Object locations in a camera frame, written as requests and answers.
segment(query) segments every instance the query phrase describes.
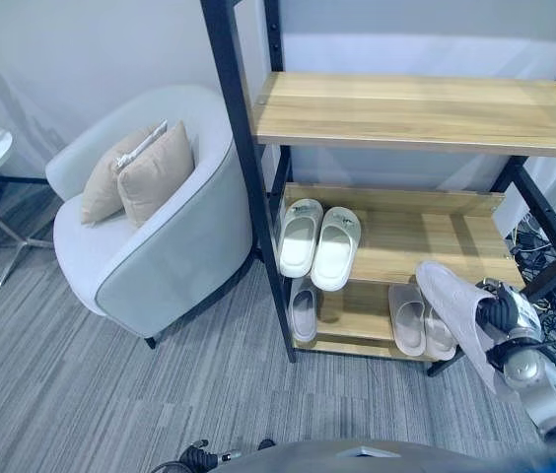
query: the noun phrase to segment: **pair of slippers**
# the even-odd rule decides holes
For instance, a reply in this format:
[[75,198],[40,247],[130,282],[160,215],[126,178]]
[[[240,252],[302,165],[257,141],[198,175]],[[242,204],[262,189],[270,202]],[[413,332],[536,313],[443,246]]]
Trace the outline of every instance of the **pair of slippers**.
[[360,238],[361,224],[352,211],[333,207],[324,215],[319,202],[300,199],[283,221],[280,272],[301,278],[311,271],[318,288],[339,291],[348,281]]
[[394,341],[401,352],[410,357],[453,358],[457,342],[417,285],[393,284],[388,299]]

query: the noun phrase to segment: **floor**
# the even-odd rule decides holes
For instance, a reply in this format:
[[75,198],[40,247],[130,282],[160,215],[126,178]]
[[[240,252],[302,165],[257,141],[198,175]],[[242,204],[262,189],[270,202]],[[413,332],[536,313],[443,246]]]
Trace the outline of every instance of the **floor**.
[[[58,205],[45,186],[10,184],[0,213],[29,233]],[[0,248],[0,271],[9,255]],[[0,471],[146,472],[202,438],[243,453],[266,437],[486,458],[540,448],[522,408],[494,399],[466,361],[437,378],[423,364],[319,353],[291,365],[263,266],[250,260],[222,293],[151,351],[80,305],[52,251],[30,253],[0,288]]]

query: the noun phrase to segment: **light gray armchair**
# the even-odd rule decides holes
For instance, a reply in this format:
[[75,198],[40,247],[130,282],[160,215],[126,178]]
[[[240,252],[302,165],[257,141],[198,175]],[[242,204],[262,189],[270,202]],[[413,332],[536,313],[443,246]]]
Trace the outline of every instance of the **light gray armchair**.
[[[120,213],[93,226],[80,222],[81,194],[103,153],[131,131],[183,120],[195,170],[142,227]],[[243,175],[223,100],[196,86],[146,93],[77,138],[46,166],[65,201],[54,222],[54,247],[70,287],[92,312],[153,336],[225,283],[251,247]]]

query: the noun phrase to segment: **wooden shelf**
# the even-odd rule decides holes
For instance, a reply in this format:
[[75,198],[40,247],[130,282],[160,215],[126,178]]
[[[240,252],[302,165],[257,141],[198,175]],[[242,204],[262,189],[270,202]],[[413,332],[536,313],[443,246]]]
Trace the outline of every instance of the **wooden shelf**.
[[296,348],[313,350],[316,352],[341,353],[344,355],[362,355],[366,357],[392,358],[411,362],[433,362],[428,357],[408,357],[402,353],[394,342],[376,342],[359,338],[325,337],[321,336],[310,344],[295,342]]
[[387,285],[348,283],[341,291],[320,292],[320,298],[318,335],[393,342]]
[[279,72],[260,143],[556,157],[556,82]]
[[418,263],[433,260],[472,284],[491,277],[523,287],[490,216],[501,194],[287,184],[286,205],[305,197],[324,208],[344,205],[359,217],[362,236],[351,281],[408,283]]
[[408,357],[396,348],[387,291],[387,284],[349,282],[341,291],[319,292],[315,340],[310,343],[295,341],[296,347],[414,362],[430,361],[427,357]]

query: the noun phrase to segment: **white shoe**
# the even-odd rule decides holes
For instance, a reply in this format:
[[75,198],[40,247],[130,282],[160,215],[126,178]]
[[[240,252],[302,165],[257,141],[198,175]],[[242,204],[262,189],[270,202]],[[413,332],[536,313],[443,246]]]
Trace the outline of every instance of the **white shoe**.
[[416,267],[416,281],[486,386],[501,400],[517,400],[518,395],[486,361],[486,352],[495,342],[475,322],[479,302],[493,295],[458,278],[435,261],[423,261]]
[[294,338],[310,342],[317,335],[317,289],[309,279],[293,281],[289,304],[289,321]]
[[410,357],[425,353],[425,303],[415,284],[392,284],[387,295],[394,342]]
[[279,266],[284,276],[302,278],[311,270],[323,213],[313,199],[300,199],[287,209],[279,244]]
[[323,291],[339,291],[348,282],[361,238],[357,216],[343,207],[333,207],[321,223],[311,279]]
[[425,355],[436,360],[450,360],[455,355],[457,342],[436,310],[427,303],[425,307]]

